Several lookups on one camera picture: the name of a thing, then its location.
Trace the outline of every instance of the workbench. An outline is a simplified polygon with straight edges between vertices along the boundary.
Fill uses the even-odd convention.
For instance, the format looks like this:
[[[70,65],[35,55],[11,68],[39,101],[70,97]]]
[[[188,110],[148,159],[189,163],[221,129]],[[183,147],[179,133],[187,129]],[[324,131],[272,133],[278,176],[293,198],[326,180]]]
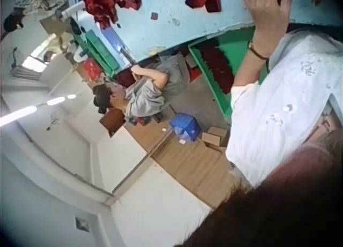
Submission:
[[[199,37],[221,34],[230,29],[250,26],[252,19],[242,0],[221,0],[222,11],[207,13],[205,8],[191,9],[185,0],[142,0],[141,8],[121,9],[117,15],[121,28],[112,28],[122,39],[135,61],[141,61],[155,50],[163,51]],[[311,0],[294,0],[290,22],[343,26],[343,18],[330,0],[315,6]],[[158,13],[158,20],[151,20],[151,12]],[[73,15],[79,26],[93,30],[110,52],[115,52],[93,17],[86,11]]]

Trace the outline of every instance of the cardboard box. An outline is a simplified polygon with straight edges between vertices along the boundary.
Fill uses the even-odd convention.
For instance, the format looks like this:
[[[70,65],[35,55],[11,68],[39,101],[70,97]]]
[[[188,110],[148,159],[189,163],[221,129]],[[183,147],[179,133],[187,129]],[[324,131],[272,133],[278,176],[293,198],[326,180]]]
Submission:
[[[209,148],[225,152],[229,141],[229,131],[212,126],[207,132],[203,132],[202,141]]]

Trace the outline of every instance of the window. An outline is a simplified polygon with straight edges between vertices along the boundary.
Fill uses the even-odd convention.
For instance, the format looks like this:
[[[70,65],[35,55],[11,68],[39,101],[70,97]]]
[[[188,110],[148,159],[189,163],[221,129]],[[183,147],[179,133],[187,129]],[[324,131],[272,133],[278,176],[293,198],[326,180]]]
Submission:
[[[31,53],[31,56],[40,60],[43,60],[44,53],[47,50],[49,42],[56,38],[56,34],[52,34],[45,41],[42,42],[35,50]]]
[[[51,36],[49,36],[45,41],[42,42],[41,45],[33,50],[31,55],[24,60],[21,66],[33,70],[37,73],[43,72],[48,64],[43,61],[44,54],[47,51],[50,41],[55,38],[56,34],[52,34]]]
[[[47,67],[47,65],[44,62],[41,62],[40,60],[31,56],[28,56],[24,60],[22,66],[38,73],[43,72],[43,70]]]

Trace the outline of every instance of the hand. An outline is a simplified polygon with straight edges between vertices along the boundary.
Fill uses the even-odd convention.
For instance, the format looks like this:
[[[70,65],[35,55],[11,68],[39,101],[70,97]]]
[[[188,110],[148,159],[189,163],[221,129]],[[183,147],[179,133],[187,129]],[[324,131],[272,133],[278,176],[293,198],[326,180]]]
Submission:
[[[132,73],[132,76],[136,81],[141,79],[141,75],[139,75],[139,74]]]
[[[255,50],[270,57],[285,35],[288,27],[292,0],[244,0],[255,23],[252,39]]]
[[[139,74],[140,69],[141,69],[140,65],[133,65],[133,66],[131,67],[131,72],[132,72],[133,74]]]

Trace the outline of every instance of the wall vent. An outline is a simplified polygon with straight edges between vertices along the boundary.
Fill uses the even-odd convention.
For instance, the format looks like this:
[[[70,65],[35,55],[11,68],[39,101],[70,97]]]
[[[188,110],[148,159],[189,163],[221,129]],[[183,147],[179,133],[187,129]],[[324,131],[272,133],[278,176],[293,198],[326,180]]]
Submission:
[[[76,225],[76,228],[81,230],[81,231],[88,232],[88,233],[91,232],[91,227],[90,227],[90,224],[88,223],[87,220],[78,218],[76,216],[75,217],[75,225]]]

